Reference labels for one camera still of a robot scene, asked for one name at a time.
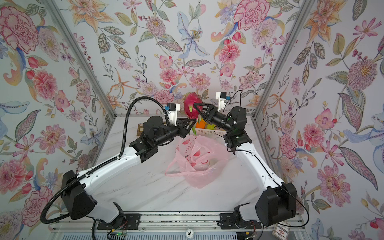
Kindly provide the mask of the red dragon fruit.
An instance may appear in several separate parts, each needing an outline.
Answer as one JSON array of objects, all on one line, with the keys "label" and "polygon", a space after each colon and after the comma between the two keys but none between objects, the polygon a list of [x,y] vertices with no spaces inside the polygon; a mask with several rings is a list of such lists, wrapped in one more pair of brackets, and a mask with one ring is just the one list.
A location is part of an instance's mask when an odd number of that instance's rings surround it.
[{"label": "red dragon fruit", "polygon": [[202,120],[199,112],[194,107],[194,104],[202,104],[202,99],[196,94],[189,94],[184,100],[184,110],[185,114],[189,119],[196,120],[197,124]]}]

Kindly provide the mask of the green fruit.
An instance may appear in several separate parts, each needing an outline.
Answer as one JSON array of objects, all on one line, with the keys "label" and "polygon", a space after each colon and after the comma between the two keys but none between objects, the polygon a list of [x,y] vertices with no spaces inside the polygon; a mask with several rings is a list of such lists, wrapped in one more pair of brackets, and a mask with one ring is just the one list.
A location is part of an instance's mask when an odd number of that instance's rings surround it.
[{"label": "green fruit", "polygon": [[207,129],[207,130],[213,130],[215,127],[216,127],[215,125],[208,124],[208,125],[206,126],[206,129]]}]

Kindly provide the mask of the pink plastic bag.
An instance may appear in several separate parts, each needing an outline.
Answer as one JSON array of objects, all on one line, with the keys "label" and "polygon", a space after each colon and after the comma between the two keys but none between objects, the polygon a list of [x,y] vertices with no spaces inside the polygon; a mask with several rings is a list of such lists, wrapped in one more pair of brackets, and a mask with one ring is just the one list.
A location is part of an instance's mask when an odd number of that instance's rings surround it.
[{"label": "pink plastic bag", "polygon": [[175,157],[165,171],[167,177],[183,177],[193,188],[212,183],[230,160],[227,148],[205,136],[187,136],[180,140]]}]

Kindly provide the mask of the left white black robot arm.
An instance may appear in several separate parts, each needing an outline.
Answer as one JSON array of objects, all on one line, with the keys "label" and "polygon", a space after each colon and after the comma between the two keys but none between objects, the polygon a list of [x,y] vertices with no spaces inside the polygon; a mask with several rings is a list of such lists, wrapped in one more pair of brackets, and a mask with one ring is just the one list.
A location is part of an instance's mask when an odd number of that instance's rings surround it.
[{"label": "left white black robot arm", "polygon": [[93,173],[86,175],[79,183],[62,193],[62,200],[70,218],[79,220],[88,217],[110,224],[114,228],[123,225],[127,218],[118,203],[96,199],[95,191],[129,168],[150,159],[158,152],[160,146],[175,137],[185,138],[195,123],[195,119],[178,118],[175,125],[167,126],[164,125],[162,117],[150,117],[143,124],[144,130],[140,137],[131,142],[122,154],[118,154],[117,160],[93,167]]}]

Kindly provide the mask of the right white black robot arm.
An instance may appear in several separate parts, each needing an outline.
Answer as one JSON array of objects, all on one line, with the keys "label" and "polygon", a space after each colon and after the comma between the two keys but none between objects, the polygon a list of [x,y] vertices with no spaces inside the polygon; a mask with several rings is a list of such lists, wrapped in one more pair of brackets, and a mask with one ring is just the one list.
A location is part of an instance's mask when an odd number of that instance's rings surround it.
[{"label": "right white black robot arm", "polygon": [[293,184],[284,183],[258,153],[246,132],[246,110],[236,106],[225,115],[213,104],[198,103],[194,104],[194,109],[205,122],[226,131],[224,141],[228,152],[233,153],[251,171],[262,192],[256,202],[234,208],[236,223],[241,225],[258,221],[269,227],[294,218],[298,203],[297,189]]}]

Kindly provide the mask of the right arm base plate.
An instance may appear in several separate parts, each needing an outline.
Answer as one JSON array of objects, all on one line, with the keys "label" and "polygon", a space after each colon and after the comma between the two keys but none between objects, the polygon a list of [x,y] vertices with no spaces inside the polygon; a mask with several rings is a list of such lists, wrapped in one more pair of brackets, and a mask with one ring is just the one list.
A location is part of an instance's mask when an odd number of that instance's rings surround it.
[{"label": "right arm base plate", "polygon": [[220,213],[218,227],[222,230],[261,230],[262,225],[258,221],[245,221],[240,214],[240,207],[250,203],[241,204],[234,208],[231,213]]}]

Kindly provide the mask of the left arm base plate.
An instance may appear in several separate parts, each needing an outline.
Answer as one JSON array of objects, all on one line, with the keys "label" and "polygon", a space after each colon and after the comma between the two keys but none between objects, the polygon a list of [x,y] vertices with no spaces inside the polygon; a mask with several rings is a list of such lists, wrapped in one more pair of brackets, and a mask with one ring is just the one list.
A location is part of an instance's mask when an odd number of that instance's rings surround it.
[{"label": "left arm base plate", "polygon": [[118,216],[111,223],[99,222],[97,230],[137,230],[139,228],[141,214],[125,214]]}]

